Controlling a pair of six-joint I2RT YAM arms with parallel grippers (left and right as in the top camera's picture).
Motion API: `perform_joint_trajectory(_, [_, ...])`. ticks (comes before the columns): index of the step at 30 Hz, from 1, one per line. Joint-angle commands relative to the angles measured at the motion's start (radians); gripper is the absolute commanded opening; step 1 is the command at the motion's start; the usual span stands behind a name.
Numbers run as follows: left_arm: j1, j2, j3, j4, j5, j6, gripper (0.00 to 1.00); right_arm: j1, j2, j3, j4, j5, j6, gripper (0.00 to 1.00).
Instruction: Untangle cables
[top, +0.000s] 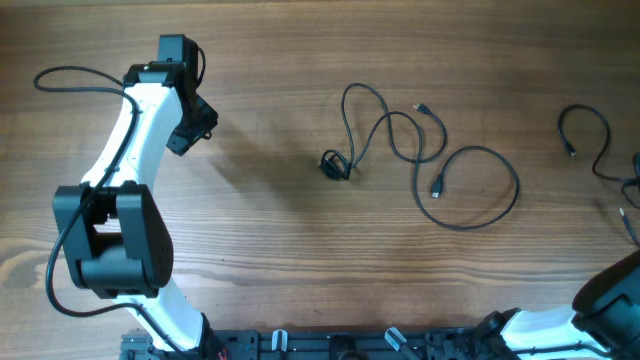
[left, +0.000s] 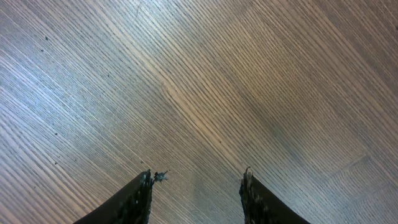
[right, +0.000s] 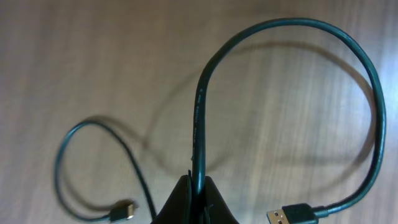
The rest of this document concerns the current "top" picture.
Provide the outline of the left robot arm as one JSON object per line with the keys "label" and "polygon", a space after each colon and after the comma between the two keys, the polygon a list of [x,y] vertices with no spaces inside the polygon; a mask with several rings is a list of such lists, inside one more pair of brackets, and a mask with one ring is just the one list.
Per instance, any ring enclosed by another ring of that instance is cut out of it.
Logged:
{"label": "left robot arm", "polygon": [[184,155],[218,123],[197,93],[205,68],[195,41],[161,36],[156,60],[131,66],[110,88],[123,104],[100,157],[52,201],[59,237],[45,272],[50,304],[76,318],[128,310],[158,359],[228,356],[172,277],[173,243],[152,194],[164,152]]}

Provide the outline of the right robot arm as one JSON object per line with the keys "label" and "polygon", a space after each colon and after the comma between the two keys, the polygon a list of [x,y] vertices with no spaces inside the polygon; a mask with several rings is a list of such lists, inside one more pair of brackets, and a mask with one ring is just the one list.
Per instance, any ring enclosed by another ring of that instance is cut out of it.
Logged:
{"label": "right robot arm", "polygon": [[469,345],[474,359],[639,360],[639,253],[594,276],[570,305],[491,313]]}

